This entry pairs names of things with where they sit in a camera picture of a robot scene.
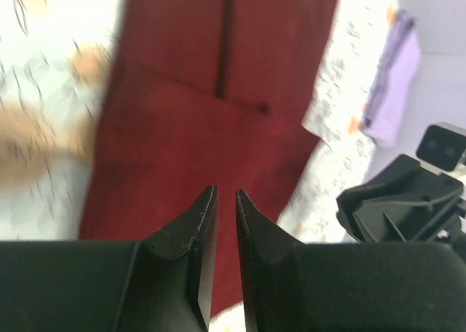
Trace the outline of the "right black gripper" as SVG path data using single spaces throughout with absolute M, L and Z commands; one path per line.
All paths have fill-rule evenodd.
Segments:
M 401 154 L 368 182 L 343 191 L 340 225 L 359 242 L 432 242 L 453 223 L 464 185 Z

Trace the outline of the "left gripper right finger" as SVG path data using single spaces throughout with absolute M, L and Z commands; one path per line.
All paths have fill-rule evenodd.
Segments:
M 246 330 L 311 331 L 296 259 L 302 243 L 265 216 L 242 189 L 236 193 L 236 223 Z

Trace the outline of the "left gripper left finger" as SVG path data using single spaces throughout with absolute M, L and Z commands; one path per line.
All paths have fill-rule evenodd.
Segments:
M 209 186 L 138 244 L 116 329 L 207 331 L 217 233 L 218 188 Z

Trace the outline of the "dark red t-shirt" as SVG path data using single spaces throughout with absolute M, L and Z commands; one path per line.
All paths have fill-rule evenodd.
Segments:
M 79 236 L 147 237 L 219 188 L 213 315 L 241 301 L 235 192 L 277 220 L 337 0 L 126 0 Z

